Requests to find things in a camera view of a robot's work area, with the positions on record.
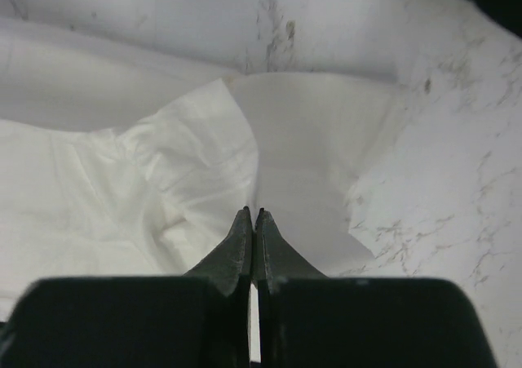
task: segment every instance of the marble surface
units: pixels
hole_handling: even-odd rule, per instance
[[[410,120],[348,194],[376,259],[344,275],[453,280],[499,366],[521,367],[522,42],[467,2],[431,1],[402,0]]]

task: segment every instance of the white marble table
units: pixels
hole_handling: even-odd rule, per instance
[[[521,367],[522,42],[467,2],[399,1],[410,120],[350,192],[376,260],[345,275],[453,280],[499,366]]]

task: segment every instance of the marble countertop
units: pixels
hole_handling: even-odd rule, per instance
[[[344,275],[456,282],[499,366],[522,367],[522,42],[468,2],[401,1],[409,123],[350,192],[376,260]]]

